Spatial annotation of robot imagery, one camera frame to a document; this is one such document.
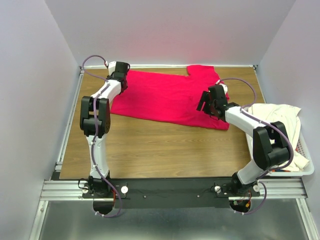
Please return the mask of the pink t-shirt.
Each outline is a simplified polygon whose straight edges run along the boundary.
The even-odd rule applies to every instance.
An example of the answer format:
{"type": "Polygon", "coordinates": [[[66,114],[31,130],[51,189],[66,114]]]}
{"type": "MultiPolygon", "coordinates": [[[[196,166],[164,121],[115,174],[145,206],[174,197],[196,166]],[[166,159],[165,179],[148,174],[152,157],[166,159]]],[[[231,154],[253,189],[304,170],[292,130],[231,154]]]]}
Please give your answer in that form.
{"type": "Polygon", "coordinates": [[[130,70],[128,88],[116,96],[111,113],[190,127],[228,130],[229,124],[197,110],[203,91],[220,76],[212,66],[190,65],[187,75],[130,70]]]}

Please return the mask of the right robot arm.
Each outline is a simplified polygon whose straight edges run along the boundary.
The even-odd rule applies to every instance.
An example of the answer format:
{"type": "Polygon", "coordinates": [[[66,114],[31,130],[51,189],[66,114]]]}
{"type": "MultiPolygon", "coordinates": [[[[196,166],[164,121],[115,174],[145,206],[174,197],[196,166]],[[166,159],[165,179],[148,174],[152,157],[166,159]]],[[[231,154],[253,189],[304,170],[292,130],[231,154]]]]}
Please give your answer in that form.
{"type": "Polygon", "coordinates": [[[216,84],[203,91],[196,110],[236,126],[253,140],[252,159],[221,187],[224,193],[241,196],[269,171],[293,160],[294,150],[285,125],[260,120],[244,107],[228,102],[223,85],[216,84]]]}

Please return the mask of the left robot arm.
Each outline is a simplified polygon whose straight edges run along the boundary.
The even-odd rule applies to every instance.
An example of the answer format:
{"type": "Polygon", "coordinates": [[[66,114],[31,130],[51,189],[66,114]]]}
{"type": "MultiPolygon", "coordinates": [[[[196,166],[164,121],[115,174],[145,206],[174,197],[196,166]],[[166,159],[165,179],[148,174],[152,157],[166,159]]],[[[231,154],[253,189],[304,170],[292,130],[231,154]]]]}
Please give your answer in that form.
{"type": "Polygon", "coordinates": [[[96,93],[83,96],[80,104],[80,129],[83,131],[90,156],[90,172],[87,190],[101,198],[118,191],[110,183],[110,169],[107,164],[106,138],[111,127],[110,103],[127,88],[130,64],[113,61],[106,65],[108,76],[96,93]]]}

